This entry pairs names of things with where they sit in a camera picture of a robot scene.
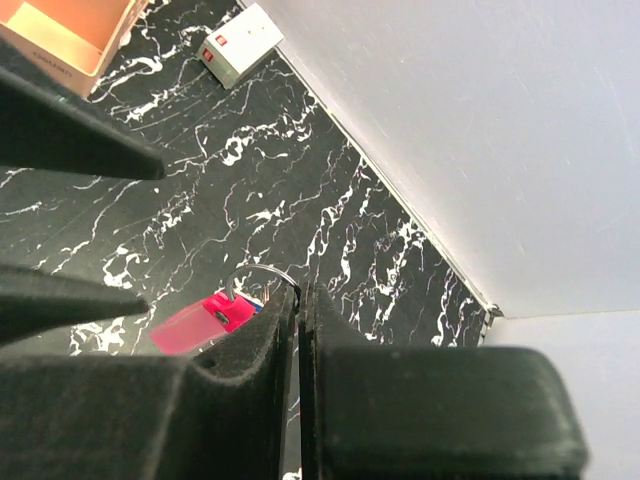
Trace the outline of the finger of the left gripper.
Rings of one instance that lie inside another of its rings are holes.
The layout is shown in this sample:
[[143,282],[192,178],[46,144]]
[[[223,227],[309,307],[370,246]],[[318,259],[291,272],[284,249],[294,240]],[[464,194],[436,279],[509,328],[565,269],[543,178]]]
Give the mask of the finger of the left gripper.
[[1,165],[160,180],[160,152],[71,101],[6,41],[1,42]]
[[27,266],[1,266],[3,347],[61,327],[148,311],[148,302],[130,290]]

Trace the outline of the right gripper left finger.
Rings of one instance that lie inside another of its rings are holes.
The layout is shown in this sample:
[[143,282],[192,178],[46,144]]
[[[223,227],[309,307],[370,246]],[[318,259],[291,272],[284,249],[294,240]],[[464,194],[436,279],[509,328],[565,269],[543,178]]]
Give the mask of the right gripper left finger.
[[1,362],[5,479],[277,479],[297,296],[200,355]]

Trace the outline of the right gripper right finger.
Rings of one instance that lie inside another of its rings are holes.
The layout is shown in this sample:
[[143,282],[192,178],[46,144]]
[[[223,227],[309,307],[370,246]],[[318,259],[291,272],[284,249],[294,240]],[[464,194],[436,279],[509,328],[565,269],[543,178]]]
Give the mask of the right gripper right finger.
[[542,353],[368,341],[307,283],[299,310],[306,479],[578,479],[589,449]]

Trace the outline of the key with blue tag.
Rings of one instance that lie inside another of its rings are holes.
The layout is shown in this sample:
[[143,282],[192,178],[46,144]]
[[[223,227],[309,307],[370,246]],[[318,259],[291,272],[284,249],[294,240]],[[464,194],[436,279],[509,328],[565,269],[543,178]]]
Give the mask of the key with blue tag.
[[243,290],[236,290],[235,294],[244,299],[245,302],[251,306],[253,315],[256,315],[260,313],[269,302],[271,296],[271,288],[270,285],[267,284],[261,287],[257,292],[247,293]]

